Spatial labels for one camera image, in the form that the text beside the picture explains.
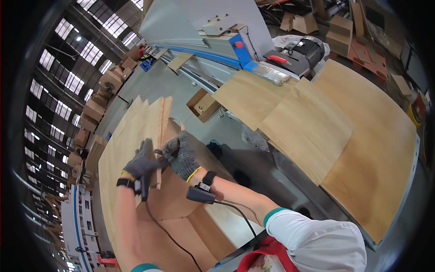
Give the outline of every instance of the gray work glove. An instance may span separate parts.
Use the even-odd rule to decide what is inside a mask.
[[[163,168],[166,165],[166,162],[150,159],[150,148],[150,138],[142,141],[141,147],[136,149],[133,159],[127,163],[123,169],[123,172],[130,174],[136,180],[142,180],[149,179],[151,177],[152,171],[158,168]]]
[[[185,181],[200,167],[196,161],[195,150],[187,141],[186,131],[180,131],[178,137],[167,142],[161,155],[168,161],[174,173]]]

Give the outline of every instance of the gray floor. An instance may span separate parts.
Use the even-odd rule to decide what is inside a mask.
[[[241,140],[241,124],[238,121],[227,116],[218,118],[215,114],[207,122],[201,123],[192,114],[186,103],[199,88],[199,86],[193,86],[184,75],[176,76],[162,61],[158,61],[147,73],[137,67],[119,95],[127,100],[135,99],[137,95],[140,95],[143,99],[148,99],[150,103],[161,96],[173,96],[171,116],[179,118],[185,124],[186,130],[200,141],[208,143],[210,140],[217,140],[221,144],[228,145],[238,167],[251,178],[253,190],[267,195],[280,206],[293,209],[304,206],[310,210],[314,219],[325,219],[305,195],[275,167],[269,153],[258,151]],[[108,132],[115,130],[126,112],[124,106],[125,103],[119,98],[116,97],[112,100],[96,130],[97,135],[106,137]],[[426,177],[419,166],[416,179],[397,225],[390,236],[383,241],[383,245],[377,252],[367,249],[368,265],[366,271],[386,271],[399,256],[413,234],[413,229],[423,211],[425,199],[421,196],[425,195],[424,192],[428,188],[428,184],[424,180]],[[93,192],[95,228],[100,235],[100,246],[103,244],[103,247],[106,247],[107,241],[104,241],[104,237],[107,235],[100,233],[105,231],[105,227],[102,215],[98,214],[101,207],[98,208],[96,205],[97,199],[99,199],[97,194],[99,191],[95,189]],[[237,261],[219,269],[213,269],[213,271],[233,271],[236,267]]]

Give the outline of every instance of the red bag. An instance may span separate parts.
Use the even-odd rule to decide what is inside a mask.
[[[290,260],[285,246],[271,236],[267,236],[263,241],[261,241],[259,249],[250,252],[243,257],[240,261],[239,267],[237,268],[237,272],[246,272],[246,270],[248,270],[262,254],[276,255],[287,272],[299,272]]]

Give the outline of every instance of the hand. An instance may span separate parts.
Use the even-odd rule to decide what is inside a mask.
[[[196,153],[187,140],[188,133],[180,131],[178,137],[166,143],[161,151],[171,169],[180,178],[188,181],[189,177],[200,165],[196,161]]]
[[[165,165],[164,162],[150,159],[150,156],[154,154],[151,154],[151,139],[148,138],[141,142],[139,149],[136,149],[135,156],[124,167],[121,176],[128,175],[131,180],[150,178],[152,171],[163,168]]]

